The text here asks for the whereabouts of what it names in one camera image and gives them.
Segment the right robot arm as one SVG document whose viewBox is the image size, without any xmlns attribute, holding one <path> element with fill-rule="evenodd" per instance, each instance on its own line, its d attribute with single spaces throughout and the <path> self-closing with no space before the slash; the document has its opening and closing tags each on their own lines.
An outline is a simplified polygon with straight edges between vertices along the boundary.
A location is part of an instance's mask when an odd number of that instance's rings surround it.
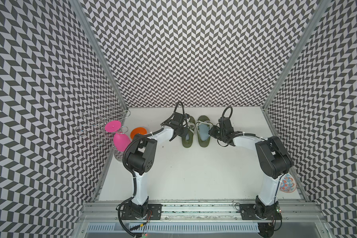
<svg viewBox="0 0 357 238">
<path fill-rule="evenodd" d="M 277 136 L 258 137 L 253 133 L 234 131 L 229 118 L 221 117 L 219 124 L 209 131 L 209 135 L 226 145 L 243 147 L 256 152 L 261 170 L 265 174 L 260 193 L 253 206 L 259 220 L 277 218 L 280 214 L 277 193 L 282 176 L 294 166 L 287 149 Z"/>
</svg>

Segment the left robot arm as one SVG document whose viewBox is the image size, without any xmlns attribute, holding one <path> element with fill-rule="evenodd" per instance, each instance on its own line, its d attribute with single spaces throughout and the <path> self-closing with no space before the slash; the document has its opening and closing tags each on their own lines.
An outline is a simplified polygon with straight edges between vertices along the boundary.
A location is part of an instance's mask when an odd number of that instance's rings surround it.
<svg viewBox="0 0 357 238">
<path fill-rule="evenodd" d="M 189 114 L 174 112 L 161 123 L 161 128 L 146 135 L 137 134 L 123 154 L 123 166 L 132 174 L 133 193 L 125 201 L 124 209 L 137 219 L 148 214 L 148 191 L 145 174 L 154 164 L 159 144 L 172 141 L 177 136 L 186 137 L 189 132 Z"/>
</svg>

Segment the green shoe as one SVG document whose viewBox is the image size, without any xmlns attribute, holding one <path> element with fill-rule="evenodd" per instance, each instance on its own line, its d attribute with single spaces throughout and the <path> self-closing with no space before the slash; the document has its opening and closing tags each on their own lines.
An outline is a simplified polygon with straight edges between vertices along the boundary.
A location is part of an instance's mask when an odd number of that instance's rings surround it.
<svg viewBox="0 0 357 238">
<path fill-rule="evenodd" d="M 210 143 L 209 131 L 213 124 L 207 116 L 200 116 L 195 124 L 197 131 L 198 143 L 201 147 L 207 147 Z"/>
<path fill-rule="evenodd" d="M 194 133 L 195 133 L 195 119 L 194 119 L 194 117 L 192 117 L 192 116 L 189 117 L 187 127 L 188 127 L 188 132 L 187 132 L 186 136 L 181 138 L 182 145 L 184 148 L 190 148 L 193 144 L 193 137 L 194 137 Z"/>
</svg>

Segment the blue insole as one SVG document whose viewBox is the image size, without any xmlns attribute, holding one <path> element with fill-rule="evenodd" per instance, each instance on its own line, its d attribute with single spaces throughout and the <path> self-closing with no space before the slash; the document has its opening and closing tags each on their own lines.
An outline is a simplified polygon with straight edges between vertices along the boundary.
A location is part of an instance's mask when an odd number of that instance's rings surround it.
<svg viewBox="0 0 357 238">
<path fill-rule="evenodd" d="M 197 130 L 200 142 L 205 142 L 210 138 L 210 126 L 208 124 L 199 124 Z"/>
</svg>

